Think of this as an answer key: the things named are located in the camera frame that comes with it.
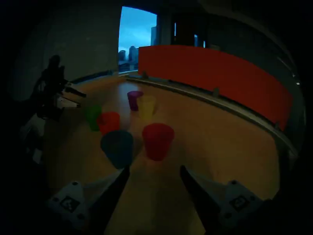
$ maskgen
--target green cup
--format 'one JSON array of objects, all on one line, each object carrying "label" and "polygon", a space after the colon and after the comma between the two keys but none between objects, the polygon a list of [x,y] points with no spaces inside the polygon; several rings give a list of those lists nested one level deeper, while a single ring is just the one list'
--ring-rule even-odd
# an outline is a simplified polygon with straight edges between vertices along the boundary
[{"label": "green cup", "polygon": [[97,118],[101,115],[102,109],[100,105],[94,105],[85,108],[85,117],[92,131],[98,131]]}]

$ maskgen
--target plastic cup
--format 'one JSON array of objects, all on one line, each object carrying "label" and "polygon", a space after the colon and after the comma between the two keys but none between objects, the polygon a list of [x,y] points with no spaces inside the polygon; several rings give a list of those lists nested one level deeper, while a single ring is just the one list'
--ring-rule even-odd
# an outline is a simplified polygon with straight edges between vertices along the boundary
[{"label": "plastic cup", "polygon": [[163,160],[174,139],[174,130],[163,123],[153,123],[144,128],[142,137],[147,157],[154,161]]},{"label": "plastic cup", "polygon": [[128,103],[132,111],[138,111],[137,98],[141,97],[144,93],[142,91],[134,90],[127,93]]},{"label": "plastic cup", "polygon": [[120,129],[120,115],[116,112],[106,112],[97,118],[97,124],[102,135]]},{"label": "plastic cup", "polygon": [[155,107],[155,97],[143,95],[137,99],[139,116],[145,120],[149,121],[153,116],[153,111]]},{"label": "plastic cup", "polygon": [[97,124],[97,118],[99,117],[101,112],[102,112],[101,106],[99,105],[94,105],[94,106],[85,108],[85,117],[92,131],[99,130],[99,127]]},{"label": "plastic cup", "polygon": [[101,139],[101,149],[116,169],[122,169],[133,161],[133,136],[123,130],[109,132]]}]

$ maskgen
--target yellow cup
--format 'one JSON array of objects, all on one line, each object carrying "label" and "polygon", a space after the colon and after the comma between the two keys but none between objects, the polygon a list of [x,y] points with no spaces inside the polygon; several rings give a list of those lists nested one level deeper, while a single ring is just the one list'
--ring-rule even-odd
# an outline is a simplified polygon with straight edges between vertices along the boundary
[{"label": "yellow cup", "polygon": [[139,110],[139,116],[145,120],[149,121],[152,118],[153,111],[155,108],[155,97],[143,95],[137,98],[137,105]]}]

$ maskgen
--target blue cup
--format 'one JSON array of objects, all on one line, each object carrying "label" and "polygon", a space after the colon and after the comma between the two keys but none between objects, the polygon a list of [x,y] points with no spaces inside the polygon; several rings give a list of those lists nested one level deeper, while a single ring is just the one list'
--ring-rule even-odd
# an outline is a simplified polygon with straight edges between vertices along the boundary
[{"label": "blue cup", "polygon": [[123,130],[107,133],[101,139],[101,149],[116,169],[133,162],[133,136]]}]

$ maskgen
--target gray wall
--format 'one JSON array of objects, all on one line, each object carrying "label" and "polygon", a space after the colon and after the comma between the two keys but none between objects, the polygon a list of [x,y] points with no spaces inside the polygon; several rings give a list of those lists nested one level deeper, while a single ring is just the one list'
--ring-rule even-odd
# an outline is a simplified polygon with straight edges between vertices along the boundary
[{"label": "gray wall", "polygon": [[[35,82],[55,54],[65,66],[65,79],[118,70],[122,3],[83,0],[56,8],[30,32],[16,58],[7,90],[14,100],[29,98]],[[43,134],[45,122],[30,123]]]},{"label": "gray wall", "polygon": [[[285,134],[299,149],[302,144],[304,129],[304,99],[300,87],[292,72],[297,74],[293,64],[275,43],[259,31],[221,16],[210,16],[208,29],[208,43],[218,45],[221,51],[245,59],[273,75],[285,86],[293,96]],[[280,57],[293,70],[292,72],[277,59]]]}]

